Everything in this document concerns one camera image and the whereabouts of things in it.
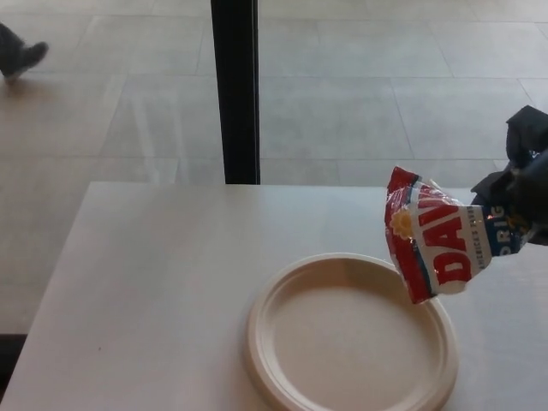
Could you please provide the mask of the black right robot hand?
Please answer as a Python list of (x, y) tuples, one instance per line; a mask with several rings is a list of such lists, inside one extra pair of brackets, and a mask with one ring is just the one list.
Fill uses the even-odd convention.
[(471, 188), (473, 203), (507, 206), (533, 226), (529, 242), (547, 244), (547, 114), (530, 105), (506, 122), (503, 170), (493, 172)]

